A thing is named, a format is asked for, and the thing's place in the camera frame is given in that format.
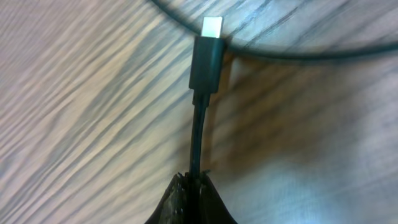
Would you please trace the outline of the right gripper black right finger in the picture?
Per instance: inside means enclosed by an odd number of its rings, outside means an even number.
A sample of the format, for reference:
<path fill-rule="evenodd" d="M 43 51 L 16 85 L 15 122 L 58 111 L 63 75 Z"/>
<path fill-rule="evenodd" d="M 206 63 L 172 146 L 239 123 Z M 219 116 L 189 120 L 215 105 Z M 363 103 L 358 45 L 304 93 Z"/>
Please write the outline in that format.
<path fill-rule="evenodd" d="M 201 224 L 237 224 L 206 172 L 200 174 L 198 207 Z"/>

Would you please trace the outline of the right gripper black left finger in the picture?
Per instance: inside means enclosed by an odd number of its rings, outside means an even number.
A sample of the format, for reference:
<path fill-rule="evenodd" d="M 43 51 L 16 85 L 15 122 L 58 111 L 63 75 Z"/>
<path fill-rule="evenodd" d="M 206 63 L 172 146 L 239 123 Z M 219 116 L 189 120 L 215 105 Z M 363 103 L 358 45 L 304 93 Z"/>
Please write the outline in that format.
<path fill-rule="evenodd" d="M 188 207 L 187 197 L 188 180 L 181 173 L 177 173 L 145 224 L 184 224 Z"/>

